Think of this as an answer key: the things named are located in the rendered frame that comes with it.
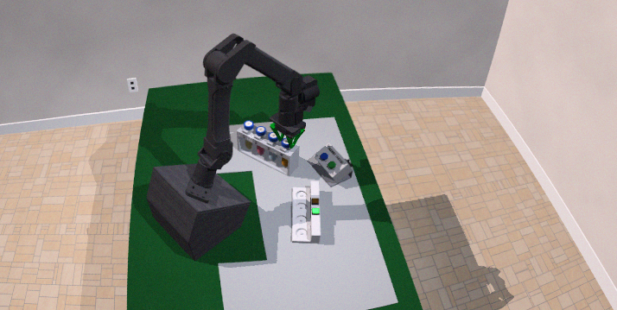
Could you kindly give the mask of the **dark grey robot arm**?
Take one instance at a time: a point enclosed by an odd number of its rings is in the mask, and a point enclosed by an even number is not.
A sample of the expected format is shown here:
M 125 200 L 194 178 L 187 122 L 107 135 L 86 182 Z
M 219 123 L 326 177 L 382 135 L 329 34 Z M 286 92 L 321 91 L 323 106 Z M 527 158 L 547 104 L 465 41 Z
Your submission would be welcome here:
M 283 112 L 297 109 L 295 125 L 303 120 L 304 111 L 311 112 L 320 94 L 317 79 L 309 75 L 302 77 L 239 35 L 231 34 L 211 49 L 203 59 L 208 87 L 207 136 L 197 154 L 200 159 L 186 191 L 187 196 L 204 203 L 210 199 L 217 169 L 232 159 L 230 98 L 233 80 L 244 64 L 276 82 L 276 87 L 281 89 L 279 109 Z

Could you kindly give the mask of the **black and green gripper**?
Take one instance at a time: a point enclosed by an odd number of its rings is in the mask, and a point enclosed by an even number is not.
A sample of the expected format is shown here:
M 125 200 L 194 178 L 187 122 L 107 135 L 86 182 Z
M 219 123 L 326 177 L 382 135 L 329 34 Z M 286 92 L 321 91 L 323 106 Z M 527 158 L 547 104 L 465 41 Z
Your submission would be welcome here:
M 296 112 L 297 109 L 292 112 L 283 113 L 283 111 L 279 109 L 278 113 L 270 117 L 270 122 L 273 122 L 270 125 L 270 128 L 277 136 L 279 142 L 281 142 L 284 135 L 286 135 L 289 147 L 291 149 L 295 147 L 298 138 L 305 131 L 304 128 L 306 127 L 306 123 L 303 121 L 295 125 Z M 278 131 L 281 132 L 281 136 L 279 135 Z

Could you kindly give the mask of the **white four-tube rack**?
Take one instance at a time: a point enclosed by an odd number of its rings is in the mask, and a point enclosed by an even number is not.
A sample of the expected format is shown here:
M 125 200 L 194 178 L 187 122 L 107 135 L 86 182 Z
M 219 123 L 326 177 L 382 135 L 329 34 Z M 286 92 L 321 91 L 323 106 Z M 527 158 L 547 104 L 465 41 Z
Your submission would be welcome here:
M 264 138 L 261 136 L 257 136 L 256 134 L 257 126 L 254 124 L 253 131 L 249 132 L 244 129 L 244 125 L 242 125 L 237 130 L 237 140 L 238 140 L 238 151 L 250 156 L 251 158 L 262 162 L 263 164 L 274 168 L 275 170 L 290 176 L 295 169 L 298 167 L 299 162 L 299 149 L 300 146 L 295 145 L 294 148 L 287 150 L 283 148 L 282 141 L 274 144 L 270 142 L 268 139 L 269 131 L 266 130 L 266 134 Z M 248 149 L 245 146 L 245 140 L 251 142 L 251 149 Z M 260 155 L 257 151 L 257 145 L 264 148 L 264 154 Z M 266 150 L 267 149 L 267 150 Z M 277 164 L 276 161 L 271 161 L 269 158 L 269 151 L 277 155 Z M 251 152 L 252 151 L 252 152 Z M 288 160 L 288 166 L 284 167 L 282 165 L 282 158 Z

